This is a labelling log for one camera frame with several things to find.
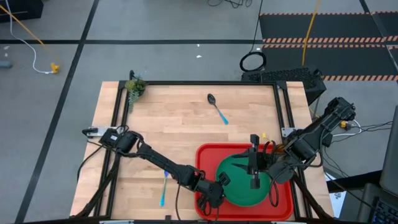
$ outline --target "yellow cable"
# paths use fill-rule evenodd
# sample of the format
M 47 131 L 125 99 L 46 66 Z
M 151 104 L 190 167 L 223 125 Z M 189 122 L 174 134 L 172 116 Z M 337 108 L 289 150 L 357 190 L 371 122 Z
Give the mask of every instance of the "yellow cable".
M 305 61 L 305 50 L 307 49 L 308 37 L 310 36 L 311 27 L 312 27 L 313 21 L 314 21 L 314 19 L 315 19 L 315 16 L 316 16 L 316 14 L 317 14 L 317 12 L 318 12 L 318 8 L 319 8 L 319 5 L 320 5 L 320 4 L 321 4 L 321 0 L 317 0 L 317 5 L 315 6 L 315 10 L 314 10 L 314 12 L 313 12 L 313 14 L 312 14 L 312 18 L 311 18 L 311 22 L 310 22 L 310 27 L 308 28 L 307 36 L 305 37 L 304 49 L 303 49 L 302 66 L 304 66 L 304 61 Z
M 51 53 L 51 51 L 47 48 L 47 46 L 38 38 L 38 37 L 36 37 L 36 35 L 34 35 L 23 23 L 21 23 L 20 21 L 19 21 L 19 19 L 17 19 L 14 15 L 12 15 L 6 8 L 4 8 L 2 5 L 0 5 L 0 9 L 2 9 L 4 12 L 6 12 L 7 14 L 9 14 L 13 19 L 15 19 L 15 21 L 17 21 L 18 23 L 19 23 L 19 25 L 21 25 L 35 40 L 37 40 L 42 46 L 43 46 L 43 48 L 44 48 L 44 50 L 47 50 L 48 52 L 50 52 Z M 58 60 L 58 62 L 59 62 L 59 66 L 61 66 L 61 59 L 58 57 L 58 55 L 56 55 L 55 53 L 52 53 L 52 55 L 54 55 L 55 56 L 55 58 L 57 58 L 57 60 Z
M 313 110 L 311 108 L 309 108 L 309 109 L 310 109 L 311 113 L 313 114 Z M 319 118 L 319 115 L 316 114 L 315 117 Z

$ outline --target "small potted plant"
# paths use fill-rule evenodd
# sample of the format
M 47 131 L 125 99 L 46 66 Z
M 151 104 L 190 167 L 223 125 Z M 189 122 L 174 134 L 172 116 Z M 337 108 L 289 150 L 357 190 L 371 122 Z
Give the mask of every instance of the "small potted plant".
M 130 80 L 126 82 L 125 86 L 128 91 L 129 97 L 129 113 L 132 112 L 132 108 L 134 107 L 134 103 L 138 100 L 138 98 L 144 94 L 147 83 L 140 77 L 135 76 L 134 72 L 130 71 Z

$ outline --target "gray floor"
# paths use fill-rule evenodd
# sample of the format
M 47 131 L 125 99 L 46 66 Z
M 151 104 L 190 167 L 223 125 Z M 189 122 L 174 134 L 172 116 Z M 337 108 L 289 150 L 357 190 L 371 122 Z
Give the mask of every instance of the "gray floor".
M 47 0 L 41 19 L 24 23 L 41 39 L 78 40 L 93 0 Z M 262 12 L 311 12 L 316 0 L 264 0 Z M 398 10 L 395 0 L 367 0 L 372 11 Z M 259 1 L 233 9 L 205 0 L 100 0 L 88 39 L 252 39 Z M 357 0 L 323 0 L 320 12 L 362 12 Z M 15 35 L 30 39 L 15 25 Z M 0 24 L 0 39 L 12 39 Z M 37 67 L 49 70 L 52 59 L 41 46 Z M 85 150 L 81 130 L 89 126 L 102 81 L 128 77 L 130 69 L 147 80 L 239 80 L 240 58 L 250 45 L 85 45 L 25 221 L 66 218 Z M 0 45 L 0 60 L 14 67 L 0 70 L 0 223 L 15 220 L 66 79 L 76 45 L 51 45 L 63 61 L 57 75 L 35 73 L 33 53 L 23 44 Z M 258 61 L 248 62 L 254 67 Z M 335 96 L 355 103 L 362 125 L 392 119 L 398 104 L 396 82 L 326 82 L 318 111 Z M 349 175 L 382 167 L 388 131 L 364 133 L 334 143 L 329 155 Z M 355 208 L 342 215 L 352 219 Z

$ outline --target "metal spoon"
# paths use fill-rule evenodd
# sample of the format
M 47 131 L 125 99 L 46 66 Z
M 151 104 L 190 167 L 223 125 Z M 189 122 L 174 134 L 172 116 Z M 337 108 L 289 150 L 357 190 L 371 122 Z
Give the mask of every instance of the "metal spoon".
M 207 94 L 207 101 L 209 101 L 209 104 L 214 105 L 216 107 L 218 113 L 220 114 L 221 118 L 224 121 L 224 124 L 228 124 L 228 120 L 224 117 L 224 115 L 221 113 L 221 111 L 216 106 L 216 98 L 211 93 Z

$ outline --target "blue spoon handle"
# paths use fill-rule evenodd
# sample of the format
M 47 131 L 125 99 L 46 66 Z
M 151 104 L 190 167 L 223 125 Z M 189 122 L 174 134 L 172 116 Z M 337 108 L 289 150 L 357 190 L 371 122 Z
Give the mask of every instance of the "blue spoon handle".
M 159 205 L 161 207 L 164 206 L 164 197 L 165 197 L 165 193 L 166 193 L 166 181 L 167 181 L 167 178 L 165 177 L 164 184 L 163 184 L 162 198 L 160 199 L 160 202 L 159 202 Z
M 220 114 L 221 118 L 223 119 L 224 124 L 228 124 L 228 123 L 229 123 L 228 120 L 224 117 L 224 115 L 223 115 L 222 112 L 218 109 L 218 107 L 216 107 L 216 108 L 217 108 L 217 111 L 218 111 L 218 113 Z

